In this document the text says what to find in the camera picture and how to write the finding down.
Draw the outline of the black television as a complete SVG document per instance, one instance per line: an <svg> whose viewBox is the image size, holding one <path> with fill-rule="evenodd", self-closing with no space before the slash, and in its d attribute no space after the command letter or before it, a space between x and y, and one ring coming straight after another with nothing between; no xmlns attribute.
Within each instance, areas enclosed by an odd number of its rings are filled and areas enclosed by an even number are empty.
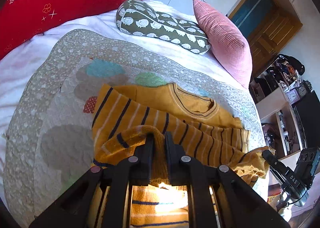
<svg viewBox="0 0 320 228"><path fill-rule="evenodd" d="M315 91L307 93L294 103L293 111L297 117L304 148L319 147L319 98Z"/></svg>

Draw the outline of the green hedgehog bolster pillow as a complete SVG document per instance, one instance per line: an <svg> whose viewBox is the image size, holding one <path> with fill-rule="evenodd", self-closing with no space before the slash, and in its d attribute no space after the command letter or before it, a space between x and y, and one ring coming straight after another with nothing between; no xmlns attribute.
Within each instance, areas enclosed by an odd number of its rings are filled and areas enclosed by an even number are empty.
<svg viewBox="0 0 320 228"><path fill-rule="evenodd" d="M117 10L116 24L122 33L164 40L196 55L210 49L207 35L195 22L157 12L141 0L124 1Z"/></svg>

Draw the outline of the small white clock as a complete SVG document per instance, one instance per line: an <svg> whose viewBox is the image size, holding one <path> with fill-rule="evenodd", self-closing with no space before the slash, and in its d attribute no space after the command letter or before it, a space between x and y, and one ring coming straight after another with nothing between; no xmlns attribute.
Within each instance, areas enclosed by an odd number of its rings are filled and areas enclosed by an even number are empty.
<svg viewBox="0 0 320 228"><path fill-rule="evenodd" d="M292 105L300 100L299 93L296 88L286 92L289 103Z"/></svg>

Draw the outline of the pink corduroy cushion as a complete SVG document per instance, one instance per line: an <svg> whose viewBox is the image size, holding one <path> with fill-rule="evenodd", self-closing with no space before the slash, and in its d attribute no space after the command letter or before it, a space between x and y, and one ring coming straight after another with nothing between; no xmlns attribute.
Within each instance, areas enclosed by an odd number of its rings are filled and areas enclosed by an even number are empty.
<svg viewBox="0 0 320 228"><path fill-rule="evenodd" d="M242 87L249 88L253 62L247 39L231 20L208 3L193 0L193 9L214 57Z"/></svg>

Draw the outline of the patchwork heart quilt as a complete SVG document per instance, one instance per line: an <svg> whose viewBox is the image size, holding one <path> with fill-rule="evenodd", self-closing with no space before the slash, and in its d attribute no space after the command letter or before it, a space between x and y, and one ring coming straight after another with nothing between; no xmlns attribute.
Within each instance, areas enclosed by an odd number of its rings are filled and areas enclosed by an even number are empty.
<svg viewBox="0 0 320 228"><path fill-rule="evenodd" d="M4 191L21 227L29 224L88 169L93 159L89 98L102 84L161 86L213 98L251 132L249 148L265 145L248 91L189 70L138 45L73 30L53 47L28 81L6 132Z"/></svg>

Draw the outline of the yellow striped knit sweater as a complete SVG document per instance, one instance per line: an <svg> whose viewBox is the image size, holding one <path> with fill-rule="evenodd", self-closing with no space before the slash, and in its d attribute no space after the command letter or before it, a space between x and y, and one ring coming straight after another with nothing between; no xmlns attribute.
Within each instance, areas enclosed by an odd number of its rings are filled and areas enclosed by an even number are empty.
<svg viewBox="0 0 320 228"><path fill-rule="evenodd" d="M249 150L250 131L214 100L182 90L104 84L83 111L93 116L93 163L109 168L133 156L154 138L151 180L134 186L131 227L178 227L188 224L187 188L169 180L166 145L172 143L201 164L228 166L246 184L265 178L269 165L263 148Z"/></svg>

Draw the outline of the wooden door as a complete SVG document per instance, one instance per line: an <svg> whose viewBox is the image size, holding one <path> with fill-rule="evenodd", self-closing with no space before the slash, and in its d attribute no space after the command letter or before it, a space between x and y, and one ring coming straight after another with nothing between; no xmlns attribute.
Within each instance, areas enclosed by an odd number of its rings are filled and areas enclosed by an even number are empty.
<svg viewBox="0 0 320 228"><path fill-rule="evenodd" d="M249 43L251 78L261 74L303 26L280 0L241 0L228 18Z"/></svg>

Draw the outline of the white shelf cabinet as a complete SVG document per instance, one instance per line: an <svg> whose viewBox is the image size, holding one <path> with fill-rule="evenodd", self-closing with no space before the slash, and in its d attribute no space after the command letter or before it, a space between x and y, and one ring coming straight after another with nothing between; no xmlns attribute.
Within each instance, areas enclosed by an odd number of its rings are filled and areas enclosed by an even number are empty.
<svg viewBox="0 0 320 228"><path fill-rule="evenodd" d="M300 99L308 93L304 85L294 88L297 89ZM287 158L305 149L293 104L289 103L286 95L287 91L279 86L265 96L259 86L252 87L251 83L249 91L258 110L265 142L276 150L277 158Z"/></svg>

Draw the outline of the red long pillow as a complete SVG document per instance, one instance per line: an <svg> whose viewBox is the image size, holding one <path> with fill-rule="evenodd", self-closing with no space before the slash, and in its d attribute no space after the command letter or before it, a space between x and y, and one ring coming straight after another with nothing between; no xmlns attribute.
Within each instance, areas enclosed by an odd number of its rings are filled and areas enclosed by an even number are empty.
<svg viewBox="0 0 320 228"><path fill-rule="evenodd" d="M117 9L125 0L7 0L1 8L1 57L67 21Z"/></svg>

